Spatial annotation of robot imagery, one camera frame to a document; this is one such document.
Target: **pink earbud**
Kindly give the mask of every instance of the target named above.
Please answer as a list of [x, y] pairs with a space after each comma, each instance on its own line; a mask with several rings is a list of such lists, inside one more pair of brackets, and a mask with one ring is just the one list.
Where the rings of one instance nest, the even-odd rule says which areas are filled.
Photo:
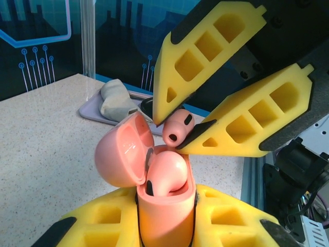
[[164, 151], [156, 155], [147, 175], [147, 194], [166, 197], [182, 188], [187, 181], [187, 164], [176, 152]]
[[177, 147], [193, 130], [193, 127], [192, 114], [185, 109], [179, 109], [164, 122], [162, 139], [169, 147]]

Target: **purple tray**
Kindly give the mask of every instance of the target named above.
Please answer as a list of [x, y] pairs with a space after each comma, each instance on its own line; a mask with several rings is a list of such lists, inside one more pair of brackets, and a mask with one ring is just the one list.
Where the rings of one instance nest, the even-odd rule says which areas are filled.
[[[138, 106], [140, 105], [142, 100], [133, 99], [134, 103]], [[79, 109], [80, 116], [97, 121], [103, 122], [104, 124], [109, 125], [117, 125], [118, 122], [108, 120], [107, 118], [103, 117], [102, 114], [99, 112], [99, 105], [103, 102], [103, 98], [101, 96], [100, 91], [95, 93], [83, 106]], [[163, 126], [159, 126], [158, 128], [154, 125], [150, 125], [150, 129], [154, 135], [162, 136], [162, 128]]]

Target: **yellow foam block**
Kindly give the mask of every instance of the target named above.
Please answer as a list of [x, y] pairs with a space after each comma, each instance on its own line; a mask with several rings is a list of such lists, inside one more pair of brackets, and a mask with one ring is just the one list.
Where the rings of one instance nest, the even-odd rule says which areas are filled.
[[[274, 217], [210, 187], [196, 189], [193, 247], [278, 247], [259, 222], [278, 223]], [[57, 247], [142, 247], [135, 194], [117, 189], [63, 216], [77, 221]]]
[[118, 189], [66, 214], [77, 221], [57, 247], [140, 247], [135, 194]]
[[279, 247], [260, 223], [276, 218], [204, 185], [197, 192], [193, 247]]
[[203, 121], [217, 122], [178, 152], [264, 156], [259, 144], [308, 109], [313, 70], [293, 64], [227, 97]]
[[153, 121], [160, 124], [266, 22], [266, 9], [247, 2], [220, 2], [179, 43], [169, 33], [154, 70]]

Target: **white countertop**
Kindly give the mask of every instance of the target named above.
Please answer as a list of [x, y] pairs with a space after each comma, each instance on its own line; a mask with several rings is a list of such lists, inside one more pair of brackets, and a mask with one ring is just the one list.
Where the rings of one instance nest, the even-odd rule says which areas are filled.
[[[78, 113], [102, 85], [75, 75], [0, 102], [0, 246], [31, 246], [62, 215], [116, 189], [94, 166], [113, 126]], [[190, 160], [196, 183], [240, 198], [243, 158]]]

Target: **white cloth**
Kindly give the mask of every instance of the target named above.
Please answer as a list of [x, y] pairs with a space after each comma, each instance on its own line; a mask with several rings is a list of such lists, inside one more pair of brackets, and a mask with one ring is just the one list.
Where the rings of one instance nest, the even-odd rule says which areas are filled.
[[102, 116], [115, 122], [121, 122], [130, 114], [140, 111], [148, 123], [152, 119], [145, 115], [132, 101], [129, 92], [119, 79], [111, 80], [101, 88], [104, 102], [99, 106]]

